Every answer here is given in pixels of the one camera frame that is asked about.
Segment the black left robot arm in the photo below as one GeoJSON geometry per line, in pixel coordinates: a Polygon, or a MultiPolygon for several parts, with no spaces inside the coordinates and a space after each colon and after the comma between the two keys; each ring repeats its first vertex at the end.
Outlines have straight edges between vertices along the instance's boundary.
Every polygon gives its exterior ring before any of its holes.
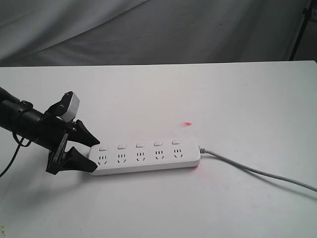
{"type": "Polygon", "coordinates": [[[69,91],[44,113],[33,104],[20,100],[6,90],[0,90],[0,126],[12,133],[18,147],[38,144],[49,151],[46,171],[56,175],[61,171],[96,170],[95,162],[82,155],[75,147],[65,151],[68,141],[92,147],[99,141],[76,119],[80,100],[69,91]]]}

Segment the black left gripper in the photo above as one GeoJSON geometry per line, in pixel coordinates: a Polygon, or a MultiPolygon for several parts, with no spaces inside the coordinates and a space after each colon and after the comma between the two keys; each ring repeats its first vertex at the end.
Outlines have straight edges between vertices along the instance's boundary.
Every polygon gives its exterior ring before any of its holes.
{"type": "Polygon", "coordinates": [[[68,140],[88,147],[100,144],[100,141],[86,129],[81,120],[64,122],[60,118],[66,111],[63,102],[64,95],[60,101],[51,105],[41,118],[41,125],[44,129],[44,136],[48,139],[50,151],[46,171],[53,175],[59,171],[92,173],[97,168],[95,162],[83,156],[75,147],[64,152],[68,140]]]}

